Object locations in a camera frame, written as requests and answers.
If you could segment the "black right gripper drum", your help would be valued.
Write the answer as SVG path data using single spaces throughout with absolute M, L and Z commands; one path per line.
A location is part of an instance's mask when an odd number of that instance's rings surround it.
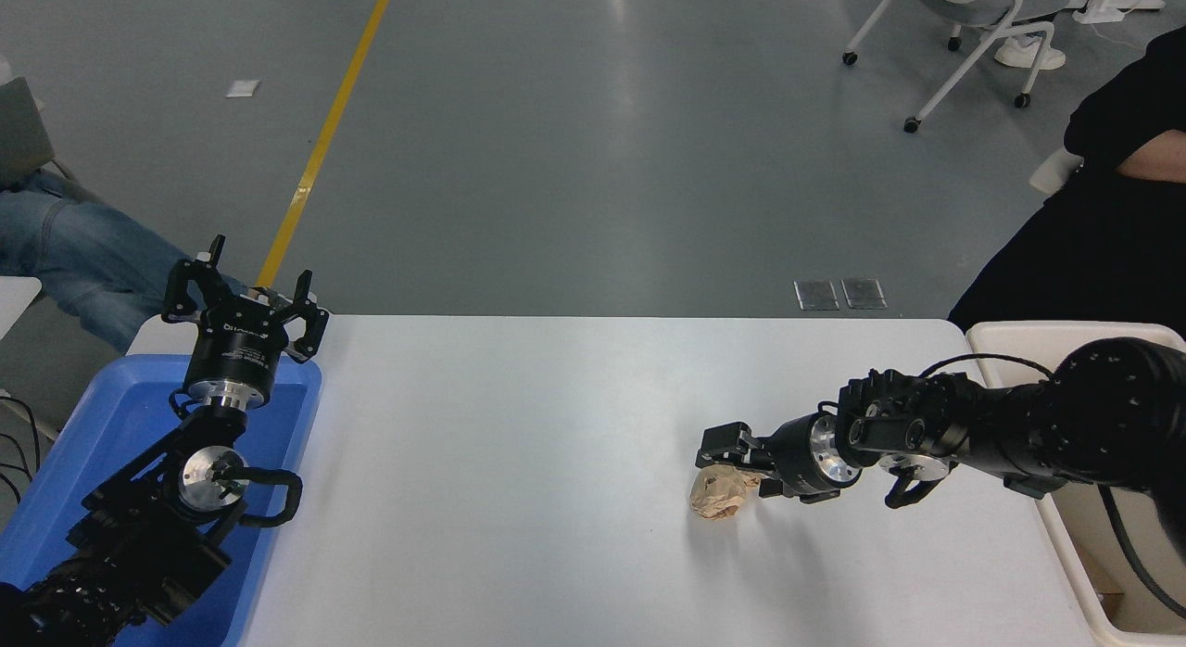
M 778 478 L 790 498 L 825 501 L 839 497 L 839 451 L 831 414 L 812 414 L 784 423 L 767 438 Z

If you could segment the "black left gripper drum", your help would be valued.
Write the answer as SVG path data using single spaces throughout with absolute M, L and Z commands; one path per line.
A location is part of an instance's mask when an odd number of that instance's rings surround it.
M 202 313 L 183 390 L 192 401 L 212 402 L 228 392 L 240 402 L 270 401 L 285 346 L 278 310 L 232 295 Z

